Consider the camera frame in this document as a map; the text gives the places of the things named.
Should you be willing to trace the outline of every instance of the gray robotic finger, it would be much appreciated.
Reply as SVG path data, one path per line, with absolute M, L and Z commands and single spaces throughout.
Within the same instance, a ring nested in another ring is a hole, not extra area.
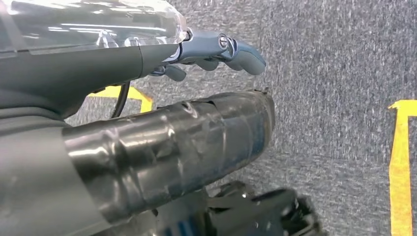
M 176 82 L 181 82 L 185 79 L 185 77 L 187 77 L 187 73 L 185 71 L 174 65 L 168 65 L 166 67 L 165 75 Z
M 230 67 L 232 70 L 241 71 L 243 68 L 241 67 L 240 63 L 238 61 L 230 61 L 226 62 L 226 65 Z
M 196 61 L 196 64 L 201 67 L 203 70 L 206 71 L 214 71 L 219 66 L 218 61 L 209 61 L 209 60 L 198 60 Z

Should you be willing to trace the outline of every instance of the black cylinder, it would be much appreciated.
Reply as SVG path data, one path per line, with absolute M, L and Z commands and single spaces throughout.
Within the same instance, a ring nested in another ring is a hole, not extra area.
M 94 203 L 115 224 L 255 160 L 271 140 L 274 114 L 266 92 L 221 93 L 65 128 L 63 136 Z

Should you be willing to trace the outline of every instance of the clear plastic casing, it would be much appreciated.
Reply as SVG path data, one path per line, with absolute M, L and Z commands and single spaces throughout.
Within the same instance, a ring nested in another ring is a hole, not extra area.
M 17 51 L 39 55 L 178 44 L 186 38 L 185 18 L 164 0 L 0 0 L 0 4 L 5 9 L 0 11 L 0 28 L 8 37 L 0 38 L 0 58 Z

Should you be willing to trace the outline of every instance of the yellow tape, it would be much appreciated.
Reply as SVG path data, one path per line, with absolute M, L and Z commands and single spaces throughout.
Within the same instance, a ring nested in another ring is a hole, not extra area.
M 400 100 L 389 108 L 397 109 L 389 163 L 391 235 L 413 236 L 408 118 L 417 117 L 417 100 Z
M 118 98 L 120 93 L 121 86 L 109 86 L 105 90 L 98 93 L 91 93 L 89 97 L 111 97 Z M 141 113 L 152 111 L 152 98 L 146 96 L 145 94 L 139 92 L 136 88 L 130 87 L 127 98 L 140 100 L 141 104 Z

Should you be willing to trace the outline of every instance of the black cable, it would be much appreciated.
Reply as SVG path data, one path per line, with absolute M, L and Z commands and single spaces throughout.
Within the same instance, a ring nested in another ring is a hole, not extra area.
M 112 118 L 116 118 L 121 115 L 124 105 L 126 104 L 127 95 L 129 94 L 129 88 L 130 88 L 130 81 L 124 83 L 121 86 L 118 101 L 116 103 L 115 110 L 113 111 Z

